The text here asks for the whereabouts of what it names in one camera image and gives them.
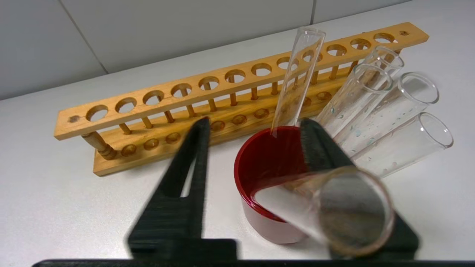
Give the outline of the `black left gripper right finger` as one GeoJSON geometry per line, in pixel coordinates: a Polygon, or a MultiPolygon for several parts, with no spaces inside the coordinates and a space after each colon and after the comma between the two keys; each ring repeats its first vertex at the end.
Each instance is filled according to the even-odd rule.
{"type": "Polygon", "coordinates": [[[303,119],[300,133],[305,164],[321,175],[311,196],[331,257],[414,260],[419,237],[394,210],[380,180],[358,169],[319,123],[303,119]]]}

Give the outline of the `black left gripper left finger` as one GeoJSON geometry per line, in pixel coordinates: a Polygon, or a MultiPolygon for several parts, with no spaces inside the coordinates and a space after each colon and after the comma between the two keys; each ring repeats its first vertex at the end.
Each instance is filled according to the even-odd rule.
{"type": "Polygon", "coordinates": [[[197,120],[128,236],[136,260],[236,261],[233,239],[203,239],[209,118],[197,120]]]}

